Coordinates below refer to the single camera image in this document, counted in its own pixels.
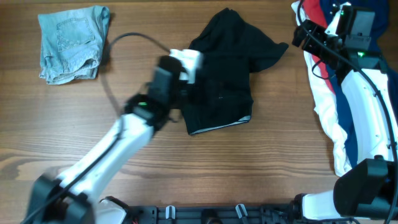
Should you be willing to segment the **black shorts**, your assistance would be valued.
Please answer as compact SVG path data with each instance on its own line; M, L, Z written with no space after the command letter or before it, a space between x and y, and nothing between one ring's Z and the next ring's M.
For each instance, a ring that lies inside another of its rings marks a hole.
M202 53L203 63L182 107L188 134L249 122L250 74L271 68L288 47L275 43L232 9L215 14L189 46Z

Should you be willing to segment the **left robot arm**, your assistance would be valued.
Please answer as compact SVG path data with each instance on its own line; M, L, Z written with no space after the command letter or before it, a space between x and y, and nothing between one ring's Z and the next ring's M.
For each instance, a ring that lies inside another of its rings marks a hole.
M131 97L103 139L56 178L34 183L23 223L94 223L96 203L119 169L169 121L175 106L182 62L161 56L147 94Z

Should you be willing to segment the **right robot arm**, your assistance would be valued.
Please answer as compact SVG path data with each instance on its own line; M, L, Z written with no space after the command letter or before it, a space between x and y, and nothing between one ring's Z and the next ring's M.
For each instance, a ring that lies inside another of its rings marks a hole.
M374 45L383 1L297 1L316 112L334 144L334 187L298 195L295 217L314 222L397 219L397 118L392 77Z

